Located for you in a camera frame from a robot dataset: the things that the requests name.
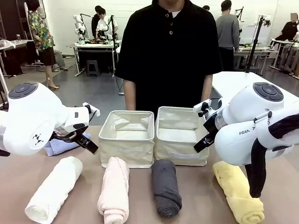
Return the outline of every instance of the white wall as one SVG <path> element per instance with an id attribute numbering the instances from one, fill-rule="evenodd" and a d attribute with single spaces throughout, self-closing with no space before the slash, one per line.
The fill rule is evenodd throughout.
<path id="1" fill-rule="evenodd" d="M 74 32 L 75 21 L 72 18 L 74 14 L 94 15 L 94 7 L 100 5 L 106 9 L 108 15 L 113 14 L 119 25 L 118 34 L 122 38 L 123 31 L 126 27 L 130 15 L 138 9 L 141 9 L 149 4 L 151 0 L 43 0 L 45 11 L 47 14 L 47 22 L 50 32 L 54 36 L 56 48 L 64 54 L 72 54 L 71 48 L 66 46 L 78 40 Z M 221 3 L 223 0 L 191 0 L 198 6 L 208 4 L 210 12 L 217 19 L 221 15 Z M 295 6 L 299 9 L 298 0 L 233 0 L 232 12 L 235 9 L 242 8 L 242 20 L 245 20 L 244 25 L 254 24 L 258 19 L 259 14 L 271 14 L 272 18 L 276 13 L 277 19 L 274 19 L 272 35 L 276 37 L 281 31 L 286 22 L 290 20 L 290 13 L 294 12 Z M 84 22 L 91 33 L 91 18 L 84 17 Z"/>

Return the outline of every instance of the white rolled towel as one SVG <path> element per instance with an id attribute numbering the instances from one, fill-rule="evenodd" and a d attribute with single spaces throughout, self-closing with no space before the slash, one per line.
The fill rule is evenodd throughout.
<path id="1" fill-rule="evenodd" d="M 82 169 L 82 162 L 73 156 L 61 159 L 25 208 L 28 218 L 41 224 L 52 223 Z"/>
<path id="2" fill-rule="evenodd" d="M 98 201 L 105 224 L 123 224 L 129 217 L 129 168 L 117 157 L 109 159 Z"/>

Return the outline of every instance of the gray sweater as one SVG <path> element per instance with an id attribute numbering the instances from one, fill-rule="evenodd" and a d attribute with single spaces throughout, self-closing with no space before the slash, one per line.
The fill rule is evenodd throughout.
<path id="1" fill-rule="evenodd" d="M 219 47 L 239 49 L 239 21 L 235 15 L 222 15 L 216 20 Z"/>

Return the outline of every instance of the rolled towel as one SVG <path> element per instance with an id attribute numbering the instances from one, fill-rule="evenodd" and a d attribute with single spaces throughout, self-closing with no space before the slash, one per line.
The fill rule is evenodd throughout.
<path id="1" fill-rule="evenodd" d="M 28 218 L 41 224 L 52 223 L 82 169 L 82 162 L 75 157 L 61 159 L 25 208 Z"/>
<path id="2" fill-rule="evenodd" d="M 129 217 L 129 168 L 126 162 L 111 157 L 104 173 L 98 209 L 105 224 L 123 224 Z"/>
<path id="3" fill-rule="evenodd" d="M 90 139 L 90 134 L 83 133 L 83 135 Z M 52 139 L 51 141 L 47 142 L 47 144 L 44 146 L 44 149 L 46 150 L 48 156 L 54 156 L 77 147 L 79 147 L 79 145 L 76 142 L 67 143 L 62 140 Z"/>
<path id="4" fill-rule="evenodd" d="M 169 160 L 157 160 L 151 171 L 157 212 L 162 218 L 177 215 L 182 209 L 182 197 L 178 192 L 175 165 Z"/>
<path id="5" fill-rule="evenodd" d="M 213 171 L 238 223 L 257 224 L 265 219 L 263 203 L 250 196 L 248 180 L 240 167 L 221 161 L 213 165 Z"/>

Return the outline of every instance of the white fabric basket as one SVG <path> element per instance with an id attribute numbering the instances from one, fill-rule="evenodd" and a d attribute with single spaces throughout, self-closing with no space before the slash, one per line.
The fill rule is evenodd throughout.
<path id="1" fill-rule="evenodd" d="M 154 113 L 112 111 L 99 133 L 102 167 L 119 157 L 129 168 L 150 168 L 154 162 Z"/>
<path id="2" fill-rule="evenodd" d="M 175 165 L 205 166 L 209 148 L 197 153 L 193 146 L 207 135 L 191 108 L 160 107 L 156 120 L 155 157 L 171 160 Z"/>

